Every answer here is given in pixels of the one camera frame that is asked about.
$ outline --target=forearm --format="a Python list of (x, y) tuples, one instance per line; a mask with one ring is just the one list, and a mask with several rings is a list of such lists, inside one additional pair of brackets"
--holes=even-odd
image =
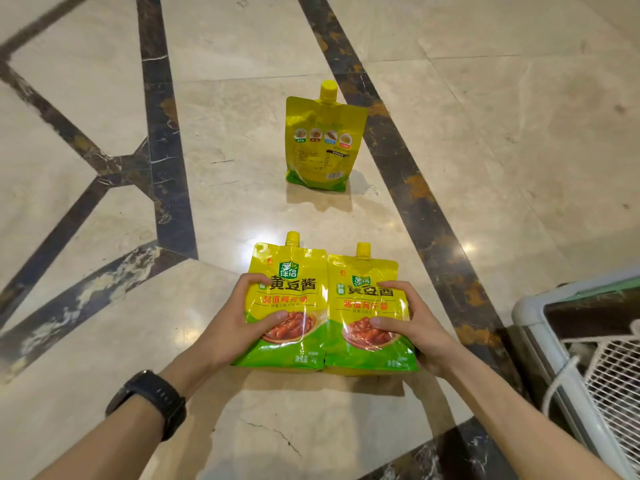
[(468, 350), (461, 347), (453, 354), (444, 379), (469, 405), (519, 477), (618, 478)]
[[(188, 400), (210, 373), (205, 356), (192, 348), (159, 375)], [(133, 395), (36, 480), (137, 479), (162, 440), (163, 430), (162, 414), (148, 400)]]

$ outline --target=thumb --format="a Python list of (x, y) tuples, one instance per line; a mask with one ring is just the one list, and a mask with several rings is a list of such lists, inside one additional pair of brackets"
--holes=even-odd
[(267, 333), (273, 327), (275, 327), (278, 323), (283, 322), (289, 316), (289, 312), (286, 310), (278, 310), (272, 314), (265, 316), (262, 320), (252, 323), (250, 328), (253, 334), (256, 337), (260, 337), (261, 335)]
[(396, 320), (389, 317), (372, 317), (369, 319), (375, 328), (386, 331), (395, 331), (400, 335), (409, 335), (411, 330), (410, 322)]

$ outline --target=soybean paste pouch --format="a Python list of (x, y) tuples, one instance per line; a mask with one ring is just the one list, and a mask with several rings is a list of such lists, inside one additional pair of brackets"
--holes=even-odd
[(329, 255), (327, 372), (347, 375), (415, 371), (413, 345), (406, 337), (373, 328), (369, 319), (409, 320), (403, 291), (380, 288), (396, 280), (395, 261), (371, 259), (371, 245), (359, 242), (356, 257)]
[(264, 273), (271, 286), (252, 284), (245, 318), (256, 322), (278, 310), (288, 318), (265, 333), (235, 365), (288, 367), (315, 371), (324, 366), (327, 318), (326, 251), (300, 247), (300, 234), (287, 234), (284, 246), (259, 242), (253, 248), (250, 273)]
[(338, 85), (325, 80), (320, 99), (287, 98), (287, 180), (344, 192), (360, 144), (367, 110), (336, 101)]

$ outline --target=human hand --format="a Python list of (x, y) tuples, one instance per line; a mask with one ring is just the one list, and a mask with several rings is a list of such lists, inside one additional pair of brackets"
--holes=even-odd
[(384, 281), (378, 283), (384, 288), (404, 291), (409, 302), (411, 321), (389, 317), (373, 317), (371, 324), (381, 330), (400, 333), (412, 341), (422, 355), (418, 357), (425, 369), (442, 376), (443, 367), (460, 350), (464, 350), (456, 339), (444, 329), (411, 283), (406, 281)]
[(240, 276), (227, 302), (193, 345), (209, 358), (213, 371), (231, 363), (262, 334), (287, 318), (287, 311), (279, 310), (256, 323), (246, 323), (244, 299), (252, 283), (270, 285), (271, 279), (260, 273)]

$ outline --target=black smartwatch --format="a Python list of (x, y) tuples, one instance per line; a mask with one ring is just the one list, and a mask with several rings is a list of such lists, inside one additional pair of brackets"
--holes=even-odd
[(187, 417), (187, 408), (184, 398), (169, 382), (156, 376), (152, 371), (140, 371), (113, 396), (107, 406), (105, 416), (116, 411), (128, 398), (139, 394), (153, 404), (164, 416), (164, 434), (162, 441), (167, 441), (173, 436), (175, 430)]

